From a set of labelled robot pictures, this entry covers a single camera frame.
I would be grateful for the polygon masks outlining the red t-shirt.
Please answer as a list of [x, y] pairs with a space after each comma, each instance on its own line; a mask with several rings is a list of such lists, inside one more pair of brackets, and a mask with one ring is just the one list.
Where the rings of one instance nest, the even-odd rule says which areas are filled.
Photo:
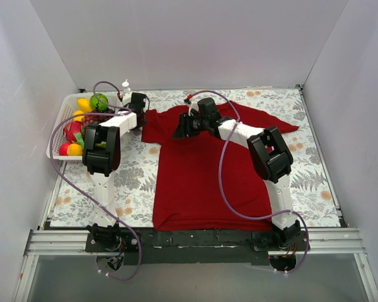
[[[142, 141], [161, 146], [152, 222], [157, 231], [231, 229], [270, 231], [271, 219], [251, 221], [236, 216], [223, 201], [218, 167], [224, 141], [203, 131], [174, 139], [179, 117], [187, 106], [162, 113], [147, 112]], [[255, 172], [248, 149], [229, 143], [222, 166], [229, 204], [239, 213], [259, 217], [272, 209], [264, 181]]]

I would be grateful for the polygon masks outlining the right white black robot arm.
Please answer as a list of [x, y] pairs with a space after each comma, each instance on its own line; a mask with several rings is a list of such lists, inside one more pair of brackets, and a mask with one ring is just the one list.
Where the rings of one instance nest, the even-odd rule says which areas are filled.
[[[219, 159], [218, 183], [226, 206], [236, 216], [245, 220], [271, 219], [274, 226], [274, 246], [280, 250], [295, 246], [295, 240], [301, 234], [301, 225], [295, 217], [289, 189], [289, 176], [294, 160], [279, 129], [275, 126], [256, 128], [240, 122], [239, 113], [232, 103], [229, 103], [229, 106], [234, 110], [235, 118], [222, 116], [212, 98], [197, 102], [191, 101], [191, 98], [188, 96], [185, 99], [188, 112], [180, 115], [173, 138], [195, 137], [206, 131], [209, 135], [224, 141]], [[272, 209], [270, 215], [246, 216], [229, 204], [223, 188], [222, 166], [230, 142], [248, 149], [253, 168], [265, 183]]]

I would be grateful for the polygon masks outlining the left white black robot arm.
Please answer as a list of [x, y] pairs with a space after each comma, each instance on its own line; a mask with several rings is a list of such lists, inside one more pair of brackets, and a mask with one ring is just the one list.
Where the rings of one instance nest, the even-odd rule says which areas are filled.
[[121, 100], [128, 101], [129, 113], [118, 112], [116, 116], [98, 124], [90, 123], [86, 128], [83, 149], [83, 164], [93, 183], [94, 208], [93, 224], [87, 226], [92, 239], [106, 251], [118, 250], [122, 243], [119, 224], [116, 220], [114, 178], [121, 161], [120, 138], [130, 130], [145, 123], [147, 96], [129, 92]]

